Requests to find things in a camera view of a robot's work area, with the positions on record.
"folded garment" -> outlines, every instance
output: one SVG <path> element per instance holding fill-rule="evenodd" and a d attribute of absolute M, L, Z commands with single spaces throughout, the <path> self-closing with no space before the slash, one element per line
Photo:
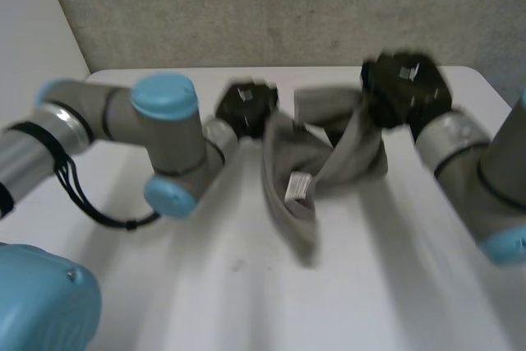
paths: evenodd
<path fill-rule="evenodd" d="M 358 88 L 297 90 L 295 118 L 275 111 L 263 137 L 262 181 L 278 230 L 303 264 L 316 250 L 316 189 L 349 185 L 387 172 L 381 129 Z M 306 129 L 325 130 L 329 142 Z"/>

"gray cloth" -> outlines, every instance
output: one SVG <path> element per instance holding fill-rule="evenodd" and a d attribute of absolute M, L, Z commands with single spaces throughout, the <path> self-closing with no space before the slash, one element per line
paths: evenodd
<path fill-rule="evenodd" d="M 296 90 L 294 105 L 295 119 L 276 111 L 267 121 L 262 180 L 278 230 L 300 261 L 309 264 L 316 250 L 315 189 L 381 177 L 387 158 L 381 129 L 372 124 L 360 90 Z M 323 128 L 332 145 L 305 124 Z M 305 199 L 285 201 L 291 172 L 312 176 Z"/>

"concrete wall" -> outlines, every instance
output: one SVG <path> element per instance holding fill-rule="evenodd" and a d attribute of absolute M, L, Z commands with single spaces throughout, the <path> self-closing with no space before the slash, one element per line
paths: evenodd
<path fill-rule="evenodd" d="M 526 0 L 59 0 L 92 71 L 359 65 L 421 48 L 479 70 L 512 103 L 526 85 Z"/>

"clothing label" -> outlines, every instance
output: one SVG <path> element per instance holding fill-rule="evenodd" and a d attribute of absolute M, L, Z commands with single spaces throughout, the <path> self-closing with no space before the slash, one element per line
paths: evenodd
<path fill-rule="evenodd" d="M 311 180 L 312 176 L 309 173 L 290 173 L 287 191 L 285 192 L 285 201 L 298 201 L 300 199 L 305 199 Z"/>

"white table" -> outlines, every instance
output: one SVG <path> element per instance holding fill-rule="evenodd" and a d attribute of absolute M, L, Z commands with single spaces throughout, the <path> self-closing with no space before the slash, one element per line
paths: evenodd
<path fill-rule="evenodd" d="M 277 83 L 282 109 L 292 110 L 294 89 L 358 83 L 359 70 L 171 72 L 194 81 L 204 117 L 234 76 Z M 443 70 L 455 103 L 494 134 L 510 108 L 477 72 Z M 153 72 L 103 71 L 88 81 L 133 85 Z M 0 240 L 45 248 L 95 273 L 104 305 L 89 351 L 524 349 L 524 269 L 487 262 L 422 167 L 407 130 L 385 133 L 385 146 L 384 180 L 316 201 L 321 243 L 314 270 L 297 264 L 270 221 L 255 143 L 243 144 L 187 222 L 163 219 L 135 234 L 107 230 L 49 180 L 2 222 Z M 77 164 L 101 210 L 121 217 L 149 211 L 143 149 L 100 142 Z"/>

